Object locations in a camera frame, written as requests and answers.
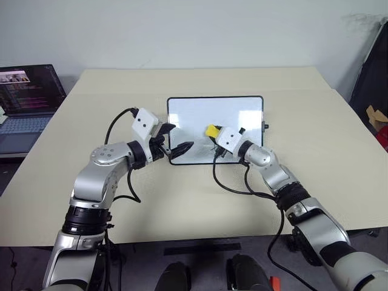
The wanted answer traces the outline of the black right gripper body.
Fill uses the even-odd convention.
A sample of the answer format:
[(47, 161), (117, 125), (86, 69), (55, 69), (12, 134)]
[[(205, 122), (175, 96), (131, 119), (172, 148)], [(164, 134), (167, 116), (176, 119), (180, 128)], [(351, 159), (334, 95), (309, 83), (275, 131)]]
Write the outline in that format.
[(216, 143), (214, 143), (214, 148), (213, 149), (214, 149), (214, 152), (215, 152), (215, 154), (214, 154), (214, 158), (215, 159), (217, 159), (219, 157), (223, 158), (228, 153), (228, 151), (225, 148), (221, 147), (220, 145), (218, 145)]

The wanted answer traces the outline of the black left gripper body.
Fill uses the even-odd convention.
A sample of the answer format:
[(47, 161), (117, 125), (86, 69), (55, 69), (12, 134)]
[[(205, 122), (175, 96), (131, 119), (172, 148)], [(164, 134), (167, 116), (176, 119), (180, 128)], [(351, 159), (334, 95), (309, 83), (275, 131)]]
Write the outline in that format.
[(151, 138), (149, 141), (149, 149), (152, 154), (152, 161), (157, 161), (163, 157), (170, 157), (170, 150), (164, 144), (165, 137), (159, 135), (155, 138)]

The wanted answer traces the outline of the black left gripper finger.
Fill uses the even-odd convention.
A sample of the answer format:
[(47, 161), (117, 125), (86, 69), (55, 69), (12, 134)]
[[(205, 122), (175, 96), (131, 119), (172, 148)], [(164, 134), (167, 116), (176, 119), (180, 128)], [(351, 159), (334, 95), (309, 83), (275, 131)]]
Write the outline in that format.
[(176, 127), (174, 124), (170, 124), (168, 122), (163, 123), (160, 128), (157, 131), (157, 135), (166, 135), (170, 133), (171, 130), (173, 130)]
[(194, 142), (187, 141), (178, 144), (175, 148), (170, 150), (169, 158), (170, 159), (176, 159), (182, 155), (184, 155), (186, 152), (188, 152), (192, 146), (194, 145)]

